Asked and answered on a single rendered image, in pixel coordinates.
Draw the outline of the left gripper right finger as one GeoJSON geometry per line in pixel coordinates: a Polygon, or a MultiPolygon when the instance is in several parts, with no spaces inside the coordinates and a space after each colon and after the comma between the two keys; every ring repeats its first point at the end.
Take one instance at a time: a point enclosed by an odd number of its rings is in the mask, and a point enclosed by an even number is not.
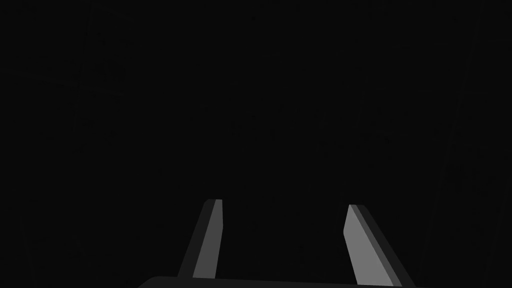
{"type": "Polygon", "coordinates": [[[358,285],[406,286],[404,267],[364,205],[348,206],[343,238],[358,285]]]}

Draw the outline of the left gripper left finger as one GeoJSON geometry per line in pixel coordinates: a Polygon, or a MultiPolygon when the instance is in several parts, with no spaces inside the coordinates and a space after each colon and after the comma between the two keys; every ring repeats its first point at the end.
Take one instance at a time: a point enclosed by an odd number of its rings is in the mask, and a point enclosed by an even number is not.
{"type": "Polygon", "coordinates": [[[208,199],[199,214],[181,263],[179,278],[214,279],[223,233],[223,201],[208,199]]]}

